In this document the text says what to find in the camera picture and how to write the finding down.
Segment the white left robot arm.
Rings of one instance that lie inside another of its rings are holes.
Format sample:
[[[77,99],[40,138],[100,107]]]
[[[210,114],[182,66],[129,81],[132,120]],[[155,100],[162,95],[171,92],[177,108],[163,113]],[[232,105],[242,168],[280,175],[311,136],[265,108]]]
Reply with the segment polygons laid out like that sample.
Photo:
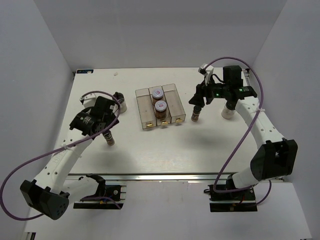
[[[106,197],[106,181],[88,173],[68,184],[66,178],[85,149],[99,134],[105,134],[119,123],[115,98],[98,96],[91,107],[80,111],[69,125],[62,149],[55,153],[43,170],[32,180],[24,180],[20,191],[26,203],[52,220],[59,219],[68,206],[86,198]]]

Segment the brown jar white lid front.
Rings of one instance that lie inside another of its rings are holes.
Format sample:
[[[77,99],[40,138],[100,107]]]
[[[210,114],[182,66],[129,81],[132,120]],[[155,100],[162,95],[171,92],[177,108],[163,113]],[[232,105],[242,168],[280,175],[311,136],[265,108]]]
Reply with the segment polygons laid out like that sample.
[[[155,117],[164,119],[167,117],[167,103],[164,100],[159,100],[154,104]]]

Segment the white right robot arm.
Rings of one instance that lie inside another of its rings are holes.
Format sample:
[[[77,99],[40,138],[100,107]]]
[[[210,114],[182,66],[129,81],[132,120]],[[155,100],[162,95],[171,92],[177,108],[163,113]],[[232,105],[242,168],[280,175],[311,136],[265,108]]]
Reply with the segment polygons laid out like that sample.
[[[286,139],[274,127],[261,108],[261,98],[252,86],[244,84],[242,68],[238,65],[225,66],[222,69],[223,78],[217,82],[214,81],[213,67],[203,64],[198,72],[204,76],[204,80],[196,86],[189,104],[202,109],[213,99],[225,99],[226,108],[242,117],[257,146],[249,167],[230,175],[225,189],[220,192],[236,200],[244,190],[263,180],[291,175],[298,144],[293,139]]]

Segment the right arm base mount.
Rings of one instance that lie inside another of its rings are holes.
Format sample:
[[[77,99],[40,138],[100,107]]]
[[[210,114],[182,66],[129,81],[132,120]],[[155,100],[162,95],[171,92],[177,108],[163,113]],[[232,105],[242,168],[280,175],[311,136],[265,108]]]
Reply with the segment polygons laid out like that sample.
[[[231,193],[217,193],[214,185],[203,191],[209,195],[211,213],[257,212],[256,196],[253,189]]]

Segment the brown jar white lid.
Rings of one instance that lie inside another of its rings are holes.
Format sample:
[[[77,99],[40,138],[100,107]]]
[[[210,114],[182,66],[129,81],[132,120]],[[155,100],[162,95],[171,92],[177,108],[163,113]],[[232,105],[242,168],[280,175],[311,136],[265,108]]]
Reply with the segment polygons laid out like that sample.
[[[159,100],[154,104],[155,117],[164,119],[167,117],[167,103],[164,100]]]
[[[156,88],[152,91],[152,102],[155,104],[157,101],[162,101],[164,97],[164,92],[161,88]]]

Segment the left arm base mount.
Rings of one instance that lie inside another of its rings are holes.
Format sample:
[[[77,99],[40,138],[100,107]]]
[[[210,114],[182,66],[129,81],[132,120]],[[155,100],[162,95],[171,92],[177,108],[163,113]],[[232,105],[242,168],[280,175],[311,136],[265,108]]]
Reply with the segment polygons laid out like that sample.
[[[86,177],[97,183],[94,194],[84,196],[73,204],[74,209],[85,210],[121,210],[126,199],[127,186],[121,183],[107,183],[97,174],[87,174]]]

